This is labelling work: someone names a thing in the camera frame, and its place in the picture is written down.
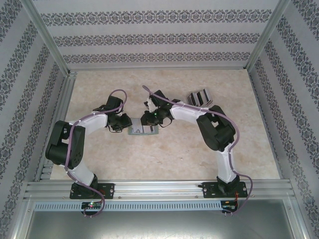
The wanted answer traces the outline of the right controller board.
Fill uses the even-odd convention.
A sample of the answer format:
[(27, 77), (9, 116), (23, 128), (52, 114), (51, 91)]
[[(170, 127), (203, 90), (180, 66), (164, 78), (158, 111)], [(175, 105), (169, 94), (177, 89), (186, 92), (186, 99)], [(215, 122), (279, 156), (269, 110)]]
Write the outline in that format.
[(238, 201), (221, 201), (221, 207), (224, 213), (233, 213), (238, 209)]

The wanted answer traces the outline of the controller board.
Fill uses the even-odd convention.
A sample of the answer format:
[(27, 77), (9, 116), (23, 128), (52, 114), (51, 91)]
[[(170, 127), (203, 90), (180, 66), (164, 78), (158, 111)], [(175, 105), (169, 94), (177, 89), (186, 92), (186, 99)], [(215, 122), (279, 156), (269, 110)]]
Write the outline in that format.
[(83, 202), (81, 204), (81, 209), (82, 210), (84, 210), (84, 209), (86, 209), (86, 210), (88, 210), (88, 209), (90, 209), (90, 210), (99, 210), (99, 209), (101, 209), (101, 207), (102, 207), (102, 203), (101, 202), (92, 201), (92, 202)]
[(238, 201), (221, 201), (221, 207), (224, 213), (233, 213), (238, 209)]

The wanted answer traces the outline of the left controller board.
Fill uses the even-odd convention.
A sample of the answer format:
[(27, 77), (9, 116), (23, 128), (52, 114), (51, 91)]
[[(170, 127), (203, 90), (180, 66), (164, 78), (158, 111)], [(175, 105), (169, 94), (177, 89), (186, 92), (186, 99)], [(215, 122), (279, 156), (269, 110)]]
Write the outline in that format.
[(83, 202), (81, 204), (81, 209), (82, 210), (84, 210), (84, 209), (86, 209), (86, 210), (88, 210), (88, 209), (90, 209), (90, 210), (99, 210), (99, 209), (101, 209), (101, 207), (102, 207), (102, 203), (101, 202), (92, 201), (92, 202)]

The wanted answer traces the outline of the green card holder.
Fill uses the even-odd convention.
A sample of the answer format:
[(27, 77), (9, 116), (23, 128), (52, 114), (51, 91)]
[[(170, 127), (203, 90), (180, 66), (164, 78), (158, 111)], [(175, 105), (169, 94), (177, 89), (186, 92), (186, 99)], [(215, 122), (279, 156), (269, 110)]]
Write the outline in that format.
[(152, 135), (152, 134), (145, 134), (145, 133), (143, 133), (143, 134), (132, 134), (132, 126), (133, 125), (142, 125), (142, 123), (141, 123), (141, 119), (139, 119), (139, 118), (131, 118), (131, 121), (132, 121), (132, 125), (129, 126), (129, 128), (128, 128), (128, 135), (139, 135), (139, 136)]

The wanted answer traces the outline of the aluminium back rail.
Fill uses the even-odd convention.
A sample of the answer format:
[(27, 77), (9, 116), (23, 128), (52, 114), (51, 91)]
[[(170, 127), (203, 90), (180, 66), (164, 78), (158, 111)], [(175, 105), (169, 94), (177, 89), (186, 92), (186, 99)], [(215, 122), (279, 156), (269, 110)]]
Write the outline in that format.
[(245, 70), (243, 67), (129, 67), (129, 68), (92, 68), (71, 69), (70, 72), (107, 72), (107, 71), (193, 71), (193, 70)]

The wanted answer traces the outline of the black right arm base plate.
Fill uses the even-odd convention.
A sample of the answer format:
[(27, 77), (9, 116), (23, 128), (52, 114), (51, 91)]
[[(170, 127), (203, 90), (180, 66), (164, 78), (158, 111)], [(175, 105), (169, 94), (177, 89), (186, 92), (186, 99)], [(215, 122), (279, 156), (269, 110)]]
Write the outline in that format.
[(226, 185), (218, 182), (202, 183), (204, 198), (234, 198), (238, 194), (239, 198), (246, 198), (248, 191), (244, 182), (238, 182), (236, 185)]

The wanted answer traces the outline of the aluminium frame post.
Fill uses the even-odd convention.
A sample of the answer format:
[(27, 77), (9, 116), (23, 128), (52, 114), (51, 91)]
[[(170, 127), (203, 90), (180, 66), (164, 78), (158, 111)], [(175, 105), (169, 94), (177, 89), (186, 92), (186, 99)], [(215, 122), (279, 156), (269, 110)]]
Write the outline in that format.
[(22, 6), (36, 27), (38, 33), (40, 34), (42, 40), (48, 47), (50, 53), (52, 54), (55, 62), (57, 63), (59, 69), (62, 71), (64, 76), (69, 76), (70, 70), (60, 53), (53, 37), (51, 36), (47, 26), (45, 25), (40, 13), (38, 12), (33, 0), (20, 0)]
[(261, 52), (263, 51), (266, 43), (268, 42), (269, 38), (271, 37), (276, 25), (278, 24), (279, 20), (281, 19), (282, 15), (284, 14), (286, 8), (288, 7), (291, 0), (279, 0), (272, 15), (269, 18), (260, 38), (257, 41), (256, 46), (251, 52), (251, 55), (245, 65), (245, 69), (248, 73), (252, 71), (258, 57), (260, 56)]
[(306, 220), (304, 219), (297, 199), (290, 199), (291, 219), (290, 222), (294, 239), (315, 239), (308, 230)]
[(33, 197), (24, 197), (13, 219), (7, 239), (26, 239), (35, 207)]

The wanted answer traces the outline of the aluminium mounting rail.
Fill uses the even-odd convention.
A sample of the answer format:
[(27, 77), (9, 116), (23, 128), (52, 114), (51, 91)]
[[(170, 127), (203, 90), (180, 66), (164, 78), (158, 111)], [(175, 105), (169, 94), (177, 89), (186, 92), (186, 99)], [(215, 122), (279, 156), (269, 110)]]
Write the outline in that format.
[[(204, 180), (104, 180), (113, 183), (113, 200), (123, 201), (182, 201), (203, 200), (208, 195)], [(253, 180), (250, 184), (244, 180), (244, 192), (250, 193), (249, 199), (289, 199), (295, 198), (295, 191), (288, 179)], [(30, 201), (66, 201), (69, 200), (72, 181), (43, 180), (26, 184), (23, 200)]]

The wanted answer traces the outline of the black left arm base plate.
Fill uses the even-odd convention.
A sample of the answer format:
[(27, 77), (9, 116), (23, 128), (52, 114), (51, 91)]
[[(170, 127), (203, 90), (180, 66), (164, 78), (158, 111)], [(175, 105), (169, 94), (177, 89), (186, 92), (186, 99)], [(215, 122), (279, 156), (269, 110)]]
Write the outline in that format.
[[(98, 183), (97, 187), (95, 188), (101, 194), (103, 194), (105, 199), (113, 199), (114, 191), (115, 191), (115, 184), (112, 183)], [(69, 195), (70, 199), (101, 199), (101, 196), (89, 190), (86, 187), (80, 186), (76, 183), (73, 183), (71, 186), (71, 191)]]

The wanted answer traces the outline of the grey metal sheet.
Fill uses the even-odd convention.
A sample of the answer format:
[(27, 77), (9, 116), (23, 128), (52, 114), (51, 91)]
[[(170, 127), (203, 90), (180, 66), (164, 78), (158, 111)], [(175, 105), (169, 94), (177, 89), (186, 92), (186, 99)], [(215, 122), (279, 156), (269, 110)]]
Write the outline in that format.
[(311, 239), (290, 200), (250, 201), (219, 211), (32, 212), (25, 239)]

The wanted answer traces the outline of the clear acrylic card box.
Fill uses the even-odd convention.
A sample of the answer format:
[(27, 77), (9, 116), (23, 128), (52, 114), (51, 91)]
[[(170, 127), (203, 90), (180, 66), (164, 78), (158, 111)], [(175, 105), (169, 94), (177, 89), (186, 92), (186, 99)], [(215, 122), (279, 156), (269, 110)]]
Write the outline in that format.
[(187, 102), (189, 105), (196, 107), (208, 107), (213, 103), (213, 98), (210, 91), (205, 88), (196, 92), (191, 92), (187, 96)]

